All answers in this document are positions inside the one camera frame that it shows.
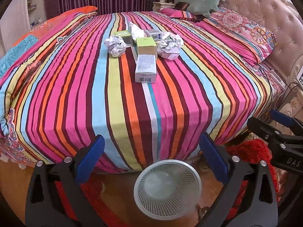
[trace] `tissue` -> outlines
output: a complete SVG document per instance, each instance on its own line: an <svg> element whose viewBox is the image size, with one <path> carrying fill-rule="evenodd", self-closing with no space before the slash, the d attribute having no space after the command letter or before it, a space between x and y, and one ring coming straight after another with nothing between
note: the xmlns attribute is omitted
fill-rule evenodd
<svg viewBox="0 0 303 227"><path fill-rule="evenodd" d="M169 60L175 60L180 55L180 49L183 45L184 41L179 35L164 32L158 46L158 55Z"/></svg>
<svg viewBox="0 0 303 227"><path fill-rule="evenodd" d="M137 38L140 37L147 37L147 35L144 33L144 30L139 28L137 25L135 25L132 22L129 22L129 30L131 32L131 36L133 37L133 40L137 42Z"/></svg>
<svg viewBox="0 0 303 227"><path fill-rule="evenodd" d="M120 57L126 51L126 43L123 41L122 37L110 36L105 40L104 44L109 49L109 54L113 57Z"/></svg>

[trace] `stuffed animal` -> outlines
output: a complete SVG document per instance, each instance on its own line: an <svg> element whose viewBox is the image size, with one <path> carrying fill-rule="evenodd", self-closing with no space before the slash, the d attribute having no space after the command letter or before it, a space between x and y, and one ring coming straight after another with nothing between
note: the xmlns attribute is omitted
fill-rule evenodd
<svg viewBox="0 0 303 227"><path fill-rule="evenodd" d="M210 17L210 11L217 12L220 0L177 0L177 2L189 3L186 11L194 15L203 15L206 18Z"/></svg>

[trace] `beige upholstered headboard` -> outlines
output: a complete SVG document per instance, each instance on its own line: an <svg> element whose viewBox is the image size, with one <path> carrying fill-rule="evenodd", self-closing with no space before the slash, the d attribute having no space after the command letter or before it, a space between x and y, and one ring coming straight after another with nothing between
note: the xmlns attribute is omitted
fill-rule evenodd
<svg viewBox="0 0 303 227"><path fill-rule="evenodd" d="M281 0L226 0L235 12L273 31L278 45L266 60L291 83L303 64L303 24Z"/></svg>

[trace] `cardboard box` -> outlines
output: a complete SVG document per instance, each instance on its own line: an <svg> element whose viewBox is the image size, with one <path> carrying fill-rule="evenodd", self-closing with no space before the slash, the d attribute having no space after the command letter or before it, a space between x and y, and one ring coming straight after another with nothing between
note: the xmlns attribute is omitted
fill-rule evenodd
<svg viewBox="0 0 303 227"><path fill-rule="evenodd" d="M157 78L156 57L154 55L139 55L134 75L136 83L155 83Z"/></svg>
<svg viewBox="0 0 303 227"><path fill-rule="evenodd" d="M132 47L133 46L133 40L131 37L131 33L127 30L125 31L117 31L115 32L115 36L120 36L122 37L123 41L126 43L127 47Z"/></svg>
<svg viewBox="0 0 303 227"><path fill-rule="evenodd" d="M162 33L163 33L162 31L150 29L150 30L144 30L144 32L148 37L152 37L155 42L162 40Z"/></svg>
<svg viewBox="0 0 303 227"><path fill-rule="evenodd" d="M136 52L140 54L154 55L158 58L157 45L152 37L137 38Z"/></svg>

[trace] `red rug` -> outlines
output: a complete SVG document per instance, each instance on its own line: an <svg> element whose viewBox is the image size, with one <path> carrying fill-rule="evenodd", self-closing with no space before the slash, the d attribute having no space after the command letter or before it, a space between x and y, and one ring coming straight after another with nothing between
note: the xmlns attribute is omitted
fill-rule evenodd
<svg viewBox="0 0 303 227"><path fill-rule="evenodd" d="M227 148L227 151L230 155L237 155L239 156L243 161L249 162L249 163L258 163L260 160L265 160L266 163L269 166L269 170L272 174L272 178L274 181L276 192L278 192L278 180L275 173L275 168L270 164L271 160L271 154L270 151L267 148L267 145L259 139L244 142L237 146L232 146ZM65 195L65 192L62 188L62 185L60 182L56 183L58 193L60 195L62 204L66 210L66 214L74 219L77 220L75 213L73 212L67 197ZM228 217L226 219L233 218L237 210L241 204L241 200L244 196L245 190L247 186L247 181L244 181L239 194L237 196L236 201L234 202L234 205L231 209L231 211L228 214ZM102 201L100 198L100 193L102 191L102 185L100 183L94 183L92 180L92 177L88 180L87 183L81 185L81 189L86 196L88 202L92 205L96 213L99 215L99 217L105 222L105 224L108 227L130 227L127 224L125 224L116 214L114 214Z"/></svg>

